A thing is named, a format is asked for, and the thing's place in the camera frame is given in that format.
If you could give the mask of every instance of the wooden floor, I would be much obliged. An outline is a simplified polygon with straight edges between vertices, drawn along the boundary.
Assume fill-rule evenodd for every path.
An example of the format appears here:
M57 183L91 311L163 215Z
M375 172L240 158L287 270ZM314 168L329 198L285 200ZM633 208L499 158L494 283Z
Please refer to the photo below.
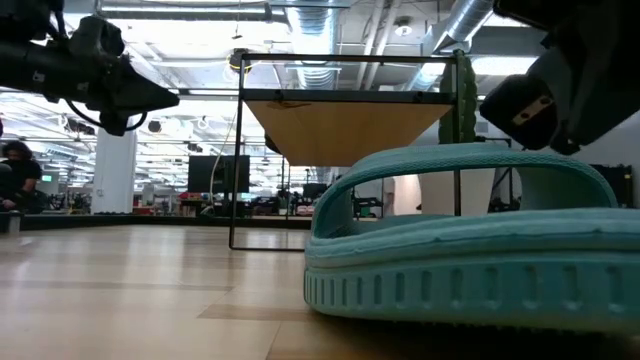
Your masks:
M240 245L305 231L240 229ZM302 253L232 252L225 228L0 238L0 359L634 359L632 339L340 320L302 299Z

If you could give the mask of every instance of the monitor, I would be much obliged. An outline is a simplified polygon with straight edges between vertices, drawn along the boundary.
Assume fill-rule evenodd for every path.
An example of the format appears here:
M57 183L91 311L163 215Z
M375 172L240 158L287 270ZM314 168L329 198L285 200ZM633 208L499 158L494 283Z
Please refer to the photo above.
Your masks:
M302 197L316 199L327 191L327 184L309 183L302 185L302 189Z
M189 176L187 191L191 193L208 193L211 171L218 156L189 156ZM213 193L233 191L234 156L221 156L213 176ZM239 158L238 192L249 192L249 156Z

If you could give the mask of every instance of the white pillar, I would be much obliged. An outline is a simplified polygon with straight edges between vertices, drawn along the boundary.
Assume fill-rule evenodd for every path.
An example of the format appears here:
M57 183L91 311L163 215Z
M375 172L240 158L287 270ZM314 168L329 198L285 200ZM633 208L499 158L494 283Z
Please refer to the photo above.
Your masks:
M136 147L135 131L123 137L111 136L102 129L98 131L92 214L133 211Z

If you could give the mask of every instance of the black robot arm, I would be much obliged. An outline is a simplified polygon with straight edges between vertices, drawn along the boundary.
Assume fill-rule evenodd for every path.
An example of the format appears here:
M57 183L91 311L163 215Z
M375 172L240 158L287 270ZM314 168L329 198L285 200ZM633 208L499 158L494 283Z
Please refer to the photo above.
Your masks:
M0 86L42 94L52 102L84 103L100 112L100 121L93 122L116 136L132 129L129 117L143 114L144 119L149 111L178 105L175 94L133 69L123 54L120 29L106 20L86 17L67 39L62 0L1 3ZM51 14L57 29L49 23ZM46 46L30 41L45 33L54 39Z
M508 77L481 115L528 149L571 154L640 109L637 0L496 0L494 11L547 31L546 53Z

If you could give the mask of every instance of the fluorescent light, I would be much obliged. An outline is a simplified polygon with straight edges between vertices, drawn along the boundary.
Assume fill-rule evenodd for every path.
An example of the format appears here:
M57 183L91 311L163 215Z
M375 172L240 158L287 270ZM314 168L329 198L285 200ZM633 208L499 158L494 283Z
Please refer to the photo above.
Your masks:
M102 11L116 11L116 12L157 12L157 13L250 13L250 14L262 14L264 10L258 8L238 8L232 6L229 8L223 7L159 7L159 6L103 6Z
M69 138L26 138L23 141L26 142L76 142L75 139Z
M212 95L212 96L238 96L238 90L226 89L205 89L205 90L189 90L191 95Z
M142 0L144 2L151 2L151 3L157 3L156 0ZM199 4L231 4L234 3L234 1L229 1L229 0L164 0L163 2L165 3L175 3L175 4L184 4L184 3L191 3L191 4L195 4L195 3L199 3ZM235 1L235 3L237 4L238 2L243 3L243 2L249 2L249 3L255 3L255 0L239 0L239 1Z
M226 60L162 60L155 61L149 60L149 63L162 67L176 67L176 68L194 68L194 67L207 67L218 64L226 64Z
M413 31L413 29L411 29L411 26L402 25L402 26L398 26L398 28L396 29L395 33L398 36L407 36L407 35L411 34L412 31Z
M508 76L526 74L535 57L486 56L473 60L473 70L477 75Z
M528 25L523 24L519 21L512 20L509 18L504 18L496 14L489 16L489 18L487 19L487 21L485 21L483 26L528 27Z
M426 63L422 65L422 69L420 70L420 72L424 76L429 76L429 75L439 76L439 75L442 75L442 73L444 72L445 66L447 65L444 63Z

